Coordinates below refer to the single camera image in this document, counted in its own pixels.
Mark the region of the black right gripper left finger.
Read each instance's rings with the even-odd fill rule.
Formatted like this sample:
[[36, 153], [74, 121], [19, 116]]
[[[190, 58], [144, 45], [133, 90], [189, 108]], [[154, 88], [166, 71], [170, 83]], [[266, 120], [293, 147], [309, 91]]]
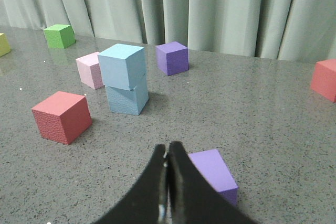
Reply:
[[165, 223], [166, 210], [166, 148], [159, 144], [134, 186], [96, 223]]

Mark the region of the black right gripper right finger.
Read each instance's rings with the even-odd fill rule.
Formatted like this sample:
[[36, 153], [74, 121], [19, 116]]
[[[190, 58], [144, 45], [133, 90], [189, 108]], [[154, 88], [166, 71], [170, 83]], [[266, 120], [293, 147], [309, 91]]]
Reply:
[[167, 178], [173, 223], [256, 223], [215, 191], [181, 142], [169, 145]]

